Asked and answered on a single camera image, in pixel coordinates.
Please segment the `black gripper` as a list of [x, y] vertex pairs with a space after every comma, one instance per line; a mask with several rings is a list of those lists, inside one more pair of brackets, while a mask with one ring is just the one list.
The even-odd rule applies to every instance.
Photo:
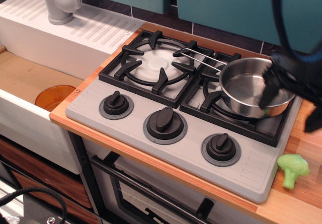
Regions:
[[321, 68], [278, 53], [271, 55], [271, 61], [272, 65], [263, 73], [265, 87], [259, 107], [271, 105], [280, 89], [288, 90], [314, 104], [304, 131], [312, 133], [321, 129]]

